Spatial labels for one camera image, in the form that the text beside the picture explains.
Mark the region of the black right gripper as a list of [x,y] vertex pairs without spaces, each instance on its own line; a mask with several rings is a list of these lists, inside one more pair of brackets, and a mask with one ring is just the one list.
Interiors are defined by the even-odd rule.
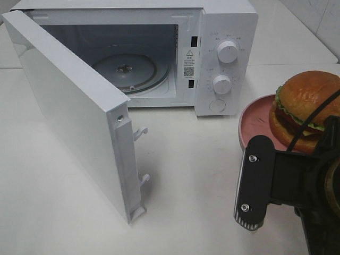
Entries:
[[325,124],[311,155],[276,152],[270,192],[301,218],[309,254],[339,254],[339,117]]

